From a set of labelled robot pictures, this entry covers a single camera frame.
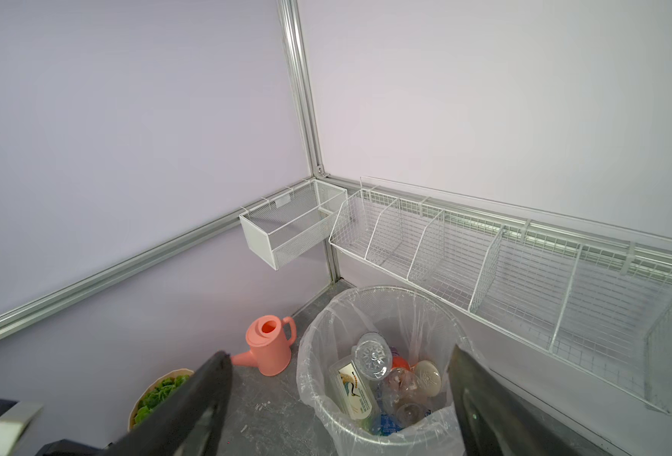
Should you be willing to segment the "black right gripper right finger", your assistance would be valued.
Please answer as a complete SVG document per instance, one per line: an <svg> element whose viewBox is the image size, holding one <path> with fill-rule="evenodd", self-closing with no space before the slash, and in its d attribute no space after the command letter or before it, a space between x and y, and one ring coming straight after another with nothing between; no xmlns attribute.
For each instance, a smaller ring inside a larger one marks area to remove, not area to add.
<svg viewBox="0 0 672 456"><path fill-rule="evenodd" d="M467 455L577 454L459 346L448 374Z"/></svg>

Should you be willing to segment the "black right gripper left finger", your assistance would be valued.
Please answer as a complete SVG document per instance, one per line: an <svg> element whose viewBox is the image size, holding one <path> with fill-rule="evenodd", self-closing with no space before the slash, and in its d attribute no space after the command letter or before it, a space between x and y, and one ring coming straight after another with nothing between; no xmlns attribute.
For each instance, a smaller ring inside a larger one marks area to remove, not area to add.
<svg viewBox="0 0 672 456"><path fill-rule="evenodd" d="M218 452L233 384L231 357L215 353L151 417L104 455L174 455L193 433L197 455Z"/></svg>

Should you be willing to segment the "red cap brown bottle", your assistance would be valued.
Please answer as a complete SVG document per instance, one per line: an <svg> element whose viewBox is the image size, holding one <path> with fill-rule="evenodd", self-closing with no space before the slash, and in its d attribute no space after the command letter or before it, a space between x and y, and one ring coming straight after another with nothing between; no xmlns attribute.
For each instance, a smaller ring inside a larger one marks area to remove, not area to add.
<svg viewBox="0 0 672 456"><path fill-rule="evenodd" d="M392 370L379 384L381 407L400 429L411 427L429 413L427 398L419 391L417 376L401 356L393 358Z"/></svg>

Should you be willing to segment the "green label clear bottle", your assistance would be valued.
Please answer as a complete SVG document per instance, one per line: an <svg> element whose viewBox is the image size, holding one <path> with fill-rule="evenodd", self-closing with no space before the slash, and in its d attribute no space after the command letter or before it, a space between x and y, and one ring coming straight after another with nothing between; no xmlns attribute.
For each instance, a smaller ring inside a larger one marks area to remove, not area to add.
<svg viewBox="0 0 672 456"><path fill-rule="evenodd" d="M352 348L357 371L370 381L381 381L393 366L393 355L386 340L377 332L363 334Z"/></svg>

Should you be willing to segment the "square clear green-band bottle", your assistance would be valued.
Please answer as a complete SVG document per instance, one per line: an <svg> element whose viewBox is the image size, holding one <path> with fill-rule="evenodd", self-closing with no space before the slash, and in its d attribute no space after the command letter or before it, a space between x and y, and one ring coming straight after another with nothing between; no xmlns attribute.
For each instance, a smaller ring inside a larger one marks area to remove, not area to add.
<svg viewBox="0 0 672 456"><path fill-rule="evenodd" d="M352 357L335 362L328 369L327 380L336 404L352 421L369 427L381 415L371 386L355 368Z"/></svg>

